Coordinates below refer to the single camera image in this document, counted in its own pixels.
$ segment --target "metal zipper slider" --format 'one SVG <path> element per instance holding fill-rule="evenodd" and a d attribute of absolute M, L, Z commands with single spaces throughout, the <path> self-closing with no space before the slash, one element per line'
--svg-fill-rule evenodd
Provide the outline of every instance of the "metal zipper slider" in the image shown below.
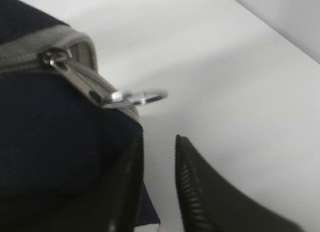
<path fill-rule="evenodd" d="M 39 59 L 44 65 L 53 67 L 92 103 L 101 108 L 132 108 L 168 96 L 164 89 L 148 89 L 137 93 L 115 91 L 96 71 L 72 61 L 68 51 L 61 48 L 50 48 L 39 54 Z"/>

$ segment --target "navy blue bag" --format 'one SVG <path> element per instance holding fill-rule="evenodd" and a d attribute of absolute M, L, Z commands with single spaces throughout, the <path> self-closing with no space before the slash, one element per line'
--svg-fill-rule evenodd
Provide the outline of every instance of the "navy blue bag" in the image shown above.
<path fill-rule="evenodd" d="M 129 96 L 97 74 L 87 35 L 0 0 L 1 232 L 159 224 L 143 184 L 138 102 Z"/>

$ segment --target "metal ring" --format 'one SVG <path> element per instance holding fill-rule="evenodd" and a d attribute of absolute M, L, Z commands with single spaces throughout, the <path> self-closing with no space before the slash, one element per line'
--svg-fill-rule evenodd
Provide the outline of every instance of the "metal ring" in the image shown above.
<path fill-rule="evenodd" d="M 103 108 L 123 109 L 134 106 L 141 106 L 152 103 L 168 96 L 164 89 L 148 89 L 139 93 L 131 92 L 114 92 L 111 93 L 111 100 L 103 105 Z"/>

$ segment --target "black object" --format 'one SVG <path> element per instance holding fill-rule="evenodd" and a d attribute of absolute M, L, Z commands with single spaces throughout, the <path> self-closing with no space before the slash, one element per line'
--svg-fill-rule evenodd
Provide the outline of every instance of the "black object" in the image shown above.
<path fill-rule="evenodd" d="M 176 137 L 175 179 L 186 232 L 301 232 L 220 176 L 186 137 Z"/>

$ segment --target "white surface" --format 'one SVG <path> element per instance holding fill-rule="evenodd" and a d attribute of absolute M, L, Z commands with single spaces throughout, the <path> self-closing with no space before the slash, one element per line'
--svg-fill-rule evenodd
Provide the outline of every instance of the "white surface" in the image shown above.
<path fill-rule="evenodd" d="M 147 224 L 143 226 L 138 226 L 134 228 L 134 232 L 157 232 L 159 224 Z"/>
<path fill-rule="evenodd" d="M 114 85 L 168 89 L 140 109 L 160 231 L 183 230 L 176 134 L 243 192 L 320 231 L 320 66 L 307 55 L 234 0 L 23 1 L 90 34 Z"/>
<path fill-rule="evenodd" d="M 320 0 L 237 0 L 320 63 Z"/>

